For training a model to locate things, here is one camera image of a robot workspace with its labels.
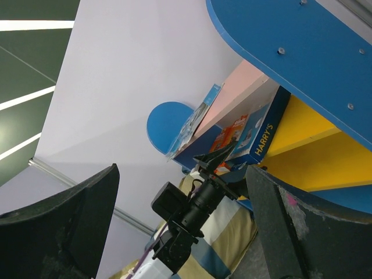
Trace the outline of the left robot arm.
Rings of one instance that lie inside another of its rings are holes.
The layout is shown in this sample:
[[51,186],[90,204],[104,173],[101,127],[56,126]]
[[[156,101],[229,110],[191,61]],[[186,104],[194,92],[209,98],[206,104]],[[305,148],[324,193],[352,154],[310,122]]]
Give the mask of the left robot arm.
[[204,236],[201,228],[223,198],[238,199],[227,182],[214,172],[236,145],[233,140],[224,148],[194,157],[199,166],[200,186],[192,186],[188,194],[170,182],[165,183],[151,203],[165,224],[127,278],[171,278],[180,270],[192,245]]

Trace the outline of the clear blister razor pack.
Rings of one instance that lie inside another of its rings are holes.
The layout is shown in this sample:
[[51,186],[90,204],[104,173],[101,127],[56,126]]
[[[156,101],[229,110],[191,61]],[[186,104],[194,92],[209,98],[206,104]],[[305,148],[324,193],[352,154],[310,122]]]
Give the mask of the clear blister razor pack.
[[175,140],[170,145],[170,149],[168,153],[166,154],[166,158],[168,161],[174,159],[176,157],[176,154],[181,151],[181,148],[189,143],[190,139],[192,137],[192,131],[190,128],[183,128],[179,135],[176,136]]
[[200,126],[202,120],[205,118],[213,102],[217,98],[222,86],[214,84],[208,94],[205,96],[203,102],[190,115],[180,131],[181,147],[190,142],[192,136]]

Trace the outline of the blue razor box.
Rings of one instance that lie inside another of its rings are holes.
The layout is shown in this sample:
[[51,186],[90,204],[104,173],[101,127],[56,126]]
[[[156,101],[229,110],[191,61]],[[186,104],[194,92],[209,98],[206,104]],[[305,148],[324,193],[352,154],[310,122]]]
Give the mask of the blue razor box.
[[280,86],[271,102],[249,116],[235,149],[227,158],[231,170],[261,163],[273,141],[290,97],[291,93]]

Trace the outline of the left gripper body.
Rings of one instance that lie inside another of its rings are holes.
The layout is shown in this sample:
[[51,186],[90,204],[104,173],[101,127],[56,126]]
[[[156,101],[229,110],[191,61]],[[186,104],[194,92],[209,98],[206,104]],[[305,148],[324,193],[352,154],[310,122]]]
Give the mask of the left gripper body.
[[203,181],[195,179],[201,184],[194,192],[190,192],[187,205],[183,209],[183,227],[186,230],[200,230],[224,197],[238,199],[238,191],[232,183],[227,183],[216,174],[204,170],[200,175]]

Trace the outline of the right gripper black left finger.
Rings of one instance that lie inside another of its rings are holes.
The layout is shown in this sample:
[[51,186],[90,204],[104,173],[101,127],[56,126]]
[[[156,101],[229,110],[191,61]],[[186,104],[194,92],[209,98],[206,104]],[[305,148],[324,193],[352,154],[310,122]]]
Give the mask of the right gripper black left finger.
[[120,174],[116,164],[1,215],[1,278],[96,278]]

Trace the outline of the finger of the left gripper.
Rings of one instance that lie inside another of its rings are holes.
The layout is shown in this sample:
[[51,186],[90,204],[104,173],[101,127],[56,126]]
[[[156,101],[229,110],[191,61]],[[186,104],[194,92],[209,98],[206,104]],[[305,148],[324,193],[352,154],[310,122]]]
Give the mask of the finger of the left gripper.
[[235,142],[231,142],[225,147],[204,155],[194,156],[193,160],[206,171],[215,171],[235,149]]

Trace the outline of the orange Gillette Fusion5 box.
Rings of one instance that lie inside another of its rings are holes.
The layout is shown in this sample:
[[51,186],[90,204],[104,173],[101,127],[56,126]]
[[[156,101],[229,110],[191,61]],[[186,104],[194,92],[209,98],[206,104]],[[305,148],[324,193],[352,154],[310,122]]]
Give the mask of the orange Gillette Fusion5 box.
[[220,134],[216,137],[216,139],[214,140],[214,142],[213,142],[213,144],[212,144],[212,146],[209,150],[210,153],[212,153],[216,150],[219,150],[220,148],[222,148],[224,146],[226,136],[228,135],[229,130],[230,130],[230,127],[226,127],[226,128],[221,130]]

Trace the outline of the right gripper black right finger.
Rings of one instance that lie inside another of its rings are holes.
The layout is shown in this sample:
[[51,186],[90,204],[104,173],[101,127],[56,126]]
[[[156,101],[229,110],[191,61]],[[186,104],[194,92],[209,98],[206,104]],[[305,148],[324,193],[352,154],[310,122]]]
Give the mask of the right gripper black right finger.
[[371,214],[257,166],[249,166],[245,178],[271,278],[371,278]]

